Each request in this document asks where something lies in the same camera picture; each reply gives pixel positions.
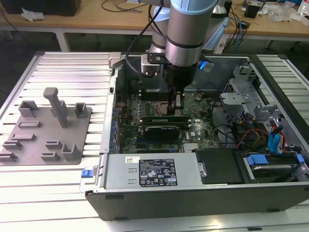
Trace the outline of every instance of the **warning label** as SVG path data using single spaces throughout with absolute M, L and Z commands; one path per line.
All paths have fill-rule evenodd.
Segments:
M 141 159 L 140 186 L 176 186 L 177 176 L 174 159 Z

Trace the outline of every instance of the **computer case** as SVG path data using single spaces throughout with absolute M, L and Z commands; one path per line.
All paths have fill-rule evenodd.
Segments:
M 82 0 L 0 0 L 8 14 L 20 14 L 22 8 L 45 15 L 74 16 Z

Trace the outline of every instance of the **blue latch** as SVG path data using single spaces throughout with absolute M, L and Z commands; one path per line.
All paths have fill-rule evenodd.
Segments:
M 280 145 L 281 136 L 279 134 L 270 133 L 268 138 L 268 148 L 271 152 L 274 152 L 275 155 L 280 155 L 278 152 L 278 146 Z
M 93 170 L 82 170 L 82 178 L 92 178 Z
M 250 166 L 252 166 L 252 165 L 268 164 L 266 156 L 262 155 L 262 154 L 249 155 L 247 157 L 247 161 L 248 161 Z
M 297 160 L 298 160 L 299 163 L 305 162 L 304 157 L 303 157 L 301 154 L 297 154 L 297 155 L 296 155 L 296 158 L 297 158 Z

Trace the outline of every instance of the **black box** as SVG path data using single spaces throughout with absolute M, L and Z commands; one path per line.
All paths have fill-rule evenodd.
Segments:
M 255 18 L 257 12 L 261 9 L 261 6 L 255 6 L 255 5 L 249 5 L 246 8 L 245 11 L 245 17 L 247 18 Z
M 45 15 L 74 16 L 82 0 L 0 0 L 8 14 L 20 14 L 22 9 Z

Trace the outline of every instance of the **wooden desk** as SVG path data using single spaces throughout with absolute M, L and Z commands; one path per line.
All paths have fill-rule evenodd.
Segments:
M 49 31 L 57 35 L 62 51 L 69 51 L 70 47 L 65 36 L 69 33 L 94 33 L 94 34 L 139 34 L 145 27 L 148 7 L 142 6 L 142 13 L 108 12 L 101 8 L 103 0 L 82 0 L 82 5 L 74 17 L 46 15 L 42 21 L 28 22 L 20 15 L 6 14 L 9 21 L 20 31 Z M 113 5 L 114 0 L 108 1 L 104 6 L 117 10 Z M 233 9 L 241 0 L 233 1 Z M 132 3 L 123 3 L 122 7 L 137 6 Z M 309 27 L 298 21 L 273 23 L 267 15 L 257 16 L 255 19 L 245 18 L 244 12 L 234 9 L 241 20 L 251 25 L 245 39 L 262 40 L 289 40 L 309 41 Z M 13 30 L 0 15 L 0 30 Z M 235 26 L 229 23 L 225 29 L 223 39 L 227 39 L 235 31 Z

